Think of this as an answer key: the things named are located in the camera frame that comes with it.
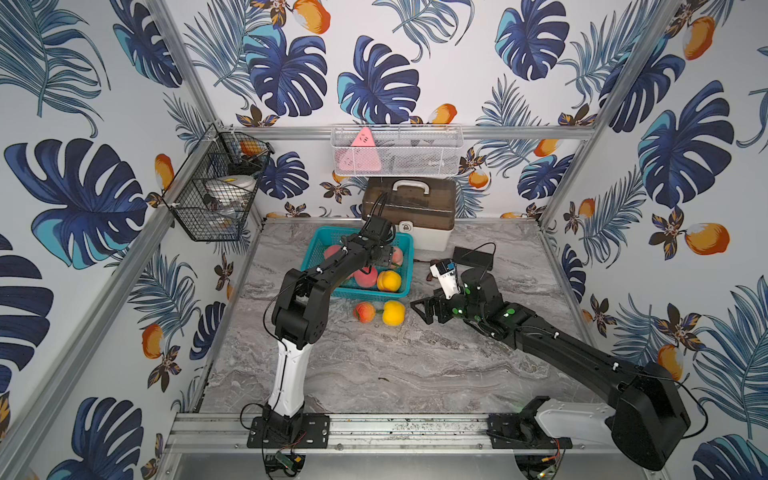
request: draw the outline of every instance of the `teal basket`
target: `teal basket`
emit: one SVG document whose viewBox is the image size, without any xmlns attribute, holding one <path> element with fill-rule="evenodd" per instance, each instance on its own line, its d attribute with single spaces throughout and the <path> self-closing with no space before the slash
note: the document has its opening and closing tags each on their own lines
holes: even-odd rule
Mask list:
<svg viewBox="0 0 768 480">
<path fill-rule="evenodd" d="M 341 237 L 347 237 L 359 231 L 359 228 L 347 227 L 318 228 L 315 236 L 312 237 L 310 248 L 306 251 L 304 262 L 301 264 L 301 270 L 320 265 L 325 260 L 323 252 L 326 251 L 326 248 L 331 245 L 341 245 Z M 411 290 L 411 279 L 413 278 L 413 237 L 407 233 L 398 233 L 395 235 L 392 245 L 402 250 L 402 266 L 394 269 L 402 277 L 400 290 L 397 292 L 379 292 L 375 286 L 371 289 L 366 289 L 358 286 L 355 279 L 352 278 L 344 280 L 344 283 L 333 291 L 333 296 L 368 300 L 370 302 L 386 302 L 387 300 L 396 300 L 407 296 Z"/>
</svg>

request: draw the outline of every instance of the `brown plastic box lid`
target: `brown plastic box lid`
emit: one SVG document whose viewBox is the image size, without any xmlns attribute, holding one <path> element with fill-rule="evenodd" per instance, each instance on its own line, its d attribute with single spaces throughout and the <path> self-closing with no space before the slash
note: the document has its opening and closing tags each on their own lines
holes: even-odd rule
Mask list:
<svg viewBox="0 0 768 480">
<path fill-rule="evenodd" d="M 419 177 L 370 177 L 362 198 L 363 217 L 382 192 L 388 192 L 382 215 L 394 224 L 453 230 L 456 216 L 456 183 L 453 179 Z"/>
</svg>

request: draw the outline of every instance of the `white wire basket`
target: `white wire basket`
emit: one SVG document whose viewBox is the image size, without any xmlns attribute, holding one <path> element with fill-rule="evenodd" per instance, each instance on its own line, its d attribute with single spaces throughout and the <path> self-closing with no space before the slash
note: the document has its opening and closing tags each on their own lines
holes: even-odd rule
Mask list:
<svg viewBox="0 0 768 480">
<path fill-rule="evenodd" d="M 352 147 L 371 129 L 374 147 Z M 331 147 L 337 175 L 346 177 L 452 177 L 464 146 L 458 125 L 334 125 Z"/>
</svg>

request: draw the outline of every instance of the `tropical leaf wallpaper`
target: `tropical leaf wallpaper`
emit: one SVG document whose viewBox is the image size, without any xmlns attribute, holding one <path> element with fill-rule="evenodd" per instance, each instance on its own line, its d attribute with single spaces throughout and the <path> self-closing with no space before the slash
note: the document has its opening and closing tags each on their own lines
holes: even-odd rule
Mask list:
<svg viewBox="0 0 768 480">
<path fill-rule="evenodd" d="M 565 129 L 594 123 L 659 1 L 595 0 L 588 11 L 575 0 L 193 0 L 169 7 L 225 124 Z M 657 89 L 680 76 L 680 56 L 647 66 L 647 82 L 634 94 L 650 91 L 654 99 L 630 98 L 622 125 L 637 123 L 664 96 Z M 194 116 L 168 103 L 179 137 L 193 141 Z M 256 198 L 263 216 L 357 214 L 364 188 L 346 185 L 365 179 L 331 181 L 327 142 L 271 143 L 274 165 Z M 465 142 L 457 216 L 540 216 L 578 145 Z"/>
<path fill-rule="evenodd" d="M 561 56 L 584 75 L 574 83 L 587 99 L 613 84 L 599 67 L 611 59 L 591 48 L 614 36 L 612 51 L 628 45 L 617 25 L 641 22 L 647 7 L 607 16 L 578 57 Z M 764 2 L 683 2 L 545 226 L 595 345 L 660 363 L 709 415 L 667 462 L 669 478 L 768 478 L 768 262 L 756 220 L 768 177 L 766 15 Z M 683 397 L 696 431 L 703 415 Z"/>
<path fill-rule="evenodd" d="M 157 212 L 148 206 L 157 206 L 204 136 L 208 121 L 147 3 L 0 5 L 0 200 L 8 213 L 0 229 L 0 439 L 119 274 Z M 259 21 L 249 17 L 243 28 Z M 301 52 L 282 54 L 283 71 L 291 71 L 290 59 Z M 281 155 L 275 168 L 288 162 L 292 173 L 295 158 Z M 287 189 L 282 176 L 275 181 Z M 39 478 L 157 473 L 174 413 L 193 408 L 256 228 L 250 223 L 239 241 L 215 244 L 169 229 L 87 371 L 61 400 L 31 464 Z M 226 278 L 217 289 L 223 256 Z"/>
</svg>

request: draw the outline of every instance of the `storage box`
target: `storage box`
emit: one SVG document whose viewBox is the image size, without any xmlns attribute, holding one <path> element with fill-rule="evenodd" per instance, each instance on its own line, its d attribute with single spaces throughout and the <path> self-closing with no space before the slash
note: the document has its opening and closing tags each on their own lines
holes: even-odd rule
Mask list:
<svg viewBox="0 0 768 480">
<path fill-rule="evenodd" d="M 363 218 L 382 192 L 388 198 L 382 216 L 410 233 L 420 250 L 442 252 L 448 246 L 456 216 L 456 184 L 440 178 L 371 177 L 362 199 Z"/>
</svg>

